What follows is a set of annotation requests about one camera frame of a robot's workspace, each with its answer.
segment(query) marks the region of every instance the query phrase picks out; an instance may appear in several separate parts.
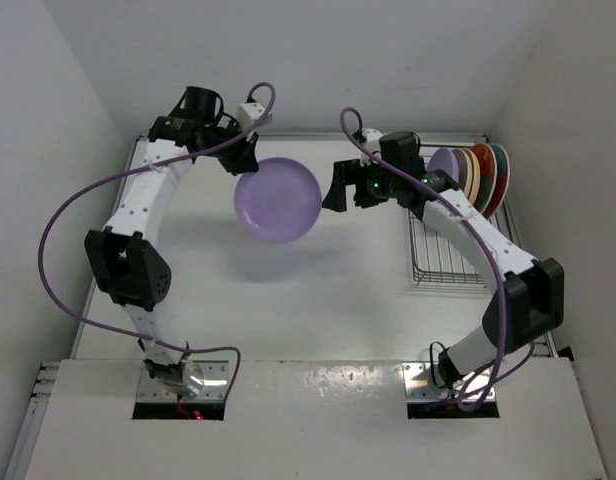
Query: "metal wire rack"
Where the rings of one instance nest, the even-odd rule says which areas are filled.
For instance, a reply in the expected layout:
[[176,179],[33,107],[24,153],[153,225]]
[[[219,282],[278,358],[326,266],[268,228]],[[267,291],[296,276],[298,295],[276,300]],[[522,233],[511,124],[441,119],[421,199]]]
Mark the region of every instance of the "metal wire rack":
[[[422,148],[421,154],[426,164],[436,150],[437,148],[432,146]],[[511,242],[521,244],[507,201],[490,218],[490,223]],[[489,295],[481,276],[445,237],[432,228],[426,227],[410,212],[408,213],[408,227],[415,289]],[[533,343],[535,345],[534,356],[556,355],[552,335],[542,336]]]

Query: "white wall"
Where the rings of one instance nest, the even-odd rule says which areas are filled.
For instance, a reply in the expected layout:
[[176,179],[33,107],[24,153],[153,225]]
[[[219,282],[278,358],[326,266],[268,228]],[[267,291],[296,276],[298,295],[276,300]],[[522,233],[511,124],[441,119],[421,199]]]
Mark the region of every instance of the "white wall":
[[[75,323],[45,296],[37,242],[79,187],[119,171],[127,146],[40,0],[0,0],[0,478],[39,363],[70,353]],[[75,307],[88,287],[83,237],[112,189],[91,194],[57,227],[53,284]]]
[[44,0],[126,137],[187,84],[234,111],[279,89],[277,130],[492,127],[553,0]]
[[525,239],[566,269],[561,336],[616,479],[616,0],[564,0],[495,139],[514,160]]

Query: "purple hose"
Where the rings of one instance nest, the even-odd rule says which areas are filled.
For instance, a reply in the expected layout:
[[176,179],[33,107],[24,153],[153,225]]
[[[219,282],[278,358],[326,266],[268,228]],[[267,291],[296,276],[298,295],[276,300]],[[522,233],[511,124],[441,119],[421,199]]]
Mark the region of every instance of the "purple hose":
[[[420,182],[415,177],[413,177],[411,175],[408,175],[405,172],[402,172],[397,167],[394,167],[393,165],[389,164],[388,162],[385,162],[381,158],[373,155],[372,152],[370,152],[361,143],[359,143],[354,138],[354,134],[351,133],[348,130],[348,126],[346,125],[346,114],[347,113],[352,113],[353,115],[355,115],[355,117],[357,117],[357,120],[359,122],[359,130],[363,130],[363,122],[362,122],[361,113],[359,113],[359,111],[357,109],[355,109],[355,108],[346,107],[346,108],[344,108],[341,111],[341,113],[339,115],[339,124],[341,125],[341,130],[344,132],[344,135],[346,135],[346,138],[348,138],[348,140],[360,152],[362,152],[364,155],[367,155],[374,162],[376,162],[378,165],[380,165],[381,167],[385,168],[386,170],[389,170],[392,173],[394,173],[396,175],[399,175],[401,178],[403,178],[403,179],[407,180],[408,182],[412,183],[417,188],[417,190],[419,190],[420,192],[423,192],[423,193],[425,193],[427,195],[430,195],[434,199],[438,200],[453,215],[456,215],[459,218],[462,217],[461,212],[459,210],[457,210],[457,208],[452,203],[450,203],[444,197],[439,195],[432,188],[430,188],[427,185],[425,185],[424,183]],[[474,229],[474,227],[470,224],[470,222],[468,222],[467,220],[462,220],[461,223],[466,227],[466,229],[470,232],[470,234],[473,236],[475,241],[479,244],[481,249],[484,251],[484,254],[486,255],[486,258],[488,259],[488,263],[490,263],[490,266],[492,267],[493,272],[495,272],[495,280],[497,281],[497,299],[498,299],[498,303],[499,303],[499,305],[498,305],[499,306],[499,337],[497,339],[497,355],[495,357],[494,362],[492,363],[492,373],[490,375],[490,379],[488,381],[488,385],[486,385],[486,387],[485,387],[484,391],[481,393],[481,396],[479,397],[479,399],[476,402],[472,403],[472,404],[465,404],[465,403],[463,403],[463,398],[461,397],[461,395],[459,395],[457,398],[454,399],[454,401],[457,402],[457,405],[459,406],[459,408],[461,410],[463,410],[464,412],[472,412],[472,411],[477,410],[478,408],[480,408],[484,404],[484,402],[486,401],[486,398],[488,396],[488,392],[490,391],[490,388],[495,384],[495,381],[497,379],[497,375],[499,374],[499,370],[501,368],[501,362],[502,362],[502,360],[504,358],[504,354],[505,354],[504,350],[505,350],[505,346],[506,346],[506,329],[507,329],[507,325],[508,325],[508,318],[507,318],[508,317],[508,315],[507,315],[508,312],[507,312],[507,308],[506,308],[506,292],[504,290],[504,282],[501,279],[501,275],[499,274],[499,267],[497,266],[497,261],[495,260],[495,257],[493,257],[493,255],[490,253],[490,250],[488,250],[488,246],[486,245],[484,240],[481,238],[479,233],[477,233],[477,231]]]
[[[190,160],[195,157],[208,156],[226,147],[234,145],[235,143],[240,142],[241,140],[246,138],[248,135],[254,132],[257,128],[259,128],[260,125],[262,125],[266,121],[268,115],[270,114],[272,110],[272,107],[275,104],[275,100],[277,98],[275,87],[273,87],[268,82],[258,83],[257,85],[253,86],[250,89],[250,92],[248,93],[248,98],[251,98],[252,95],[255,93],[255,91],[259,90],[261,87],[266,87],[270,90],[270,100],[268,101],[268,105],[264,109],[264,112],[261,114],[261,117],[259,118],[259,120],[257,120],[253,125],[251,125],[250,128],[247,128],[246,130],[241,132],[239,135],[231,138],[230,140],[222,144],[216,145],[211,148],[207,148],[206,150],[201,150],[199,152],[192,152],[187,155],[181,155],[179,157],[173,157],[167,160],[162,160],[160,162],[155,162],[153,166],[165,167],[167,165],[170,165],[176,162],[182,162],[184,160]],[[46,269],[44,267],[44,251],[46,249],[46,242],[48,241],[48,235],[50,234],[50,230],[54,226],[59,216],[75,200],[82,197],[83,195],[90,192],[91,190],[101,187],[102,185],[105,185],[110,182],[114,182],[115,180],[120,180],[125,177],[130,177],[132,175],[137,175],[138,173],[147,172],[149,170],[150,170],[150,167],[139,167],[139,168],[134,168],[132,170],[128,170],[126,172],[116,173],[109,177],[103,178],[93,183],[92,185],[88,185],[87,187],[82,188],[77,193],[72,195],[68,200],[62,203],[61,206],[57,209],[57,211],[52,215],[52,217],[50,217],[50,220],[48,221],[46,228],[44,228],[44,231],[41,234],[41,239],[39,240],[39,249],[37,251],[37,268],[39,269],[39,276],[41,278],[41,283],[43,284],[44,289],[46,290],[46,293],[48,294],[48,296],[52,299],[53,302],[55,302],[55,304],[61,310],[63,310],[65,313],[67,313],[71,317],[79,320],[80,322],[85,323],[86,325],[91,325],[93,327],[101,328],[103,330],[108,330],[110,332],[121,333],[123,335],[128,335],[130,337],[139,338],[147,342],[152,342],[154,339],[150,337],[149,335],[143,335],[141,333],[133,332],[132,330],[125,330],[123,328],[113,327],[112,325],[106,325],[104,323],[96,322],[72,310],[70,307],[64,304],[53,291],[52,287],[50,286],[50,283],[48,282],[48,277],[46,276]],[[177,345],[170,345],[166,342],[162,342],[161,340],[155,340],[155,343],[157,345],[161,345],[162,347],[169,348],[177,352],[191,353],[191,354],[207,354],[207,353],[225,352],[225,351],[235,352],[237,354],[237,362],[235,363],[235,371],[233,372],[232,379],[230,381],[230,384],[228,385],[228,388],[226,389],[226,394],[224,396],[224,403],[228,401],[228,395],[230,394],[230,391],[232,390],[232,387],[237,378],[237,373],[239,372],[239,366],[241,365],[241,351],[237,347],[226,346],[226,347],[215,347],[215,348],[189,349],[189,348],[178,347]]]

